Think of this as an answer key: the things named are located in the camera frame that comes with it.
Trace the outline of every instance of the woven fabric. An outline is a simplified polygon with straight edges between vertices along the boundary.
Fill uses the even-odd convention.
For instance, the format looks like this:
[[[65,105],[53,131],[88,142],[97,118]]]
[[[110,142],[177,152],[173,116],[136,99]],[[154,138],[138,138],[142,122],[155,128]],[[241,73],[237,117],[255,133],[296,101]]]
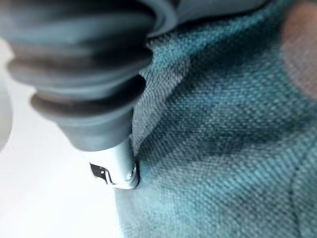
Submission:
[[[273,0],[150,42],[127,238],[317,237],[317,4]]]

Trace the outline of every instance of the white background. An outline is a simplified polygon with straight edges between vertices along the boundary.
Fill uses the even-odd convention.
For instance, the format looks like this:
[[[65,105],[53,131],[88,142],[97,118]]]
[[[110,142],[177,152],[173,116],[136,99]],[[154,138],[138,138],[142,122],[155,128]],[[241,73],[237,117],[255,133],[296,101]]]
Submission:
[[[0,41],[0,81],[8,85],[12,131],[0,152],[0,238],[120,237],[113,190],[29,100],[34,89],[13,81]],[[9,113],[0,111],[0,123]]]

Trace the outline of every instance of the upholstery fabric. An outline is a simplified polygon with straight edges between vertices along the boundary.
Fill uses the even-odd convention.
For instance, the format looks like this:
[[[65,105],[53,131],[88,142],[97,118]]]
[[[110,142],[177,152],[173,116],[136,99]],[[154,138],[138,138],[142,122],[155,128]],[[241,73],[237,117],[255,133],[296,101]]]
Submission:
[[[316,238],[317,3],[272,0],[149,47],[123,236]]]

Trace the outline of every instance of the teal fabric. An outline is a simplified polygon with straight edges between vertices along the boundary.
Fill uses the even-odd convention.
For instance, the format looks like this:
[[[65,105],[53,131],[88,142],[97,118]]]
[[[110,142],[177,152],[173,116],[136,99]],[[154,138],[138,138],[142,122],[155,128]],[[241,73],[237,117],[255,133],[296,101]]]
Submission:
[[[281,51],[293,4],[149,43],[133,125],[142,179],[116,192],[124,237],[317,237],[317,102]]]

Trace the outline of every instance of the white surface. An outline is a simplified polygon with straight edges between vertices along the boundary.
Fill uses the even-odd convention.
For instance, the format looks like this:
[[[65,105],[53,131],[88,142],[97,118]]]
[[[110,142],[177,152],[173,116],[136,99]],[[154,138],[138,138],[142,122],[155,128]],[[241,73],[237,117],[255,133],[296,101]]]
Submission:
[[[0,57],[7,55],[0,42]],[[113,190],[93,177],[59,128],[31,108],[34,90],[5,75],[13,126],[0,152],[0,238],[119,237]]]

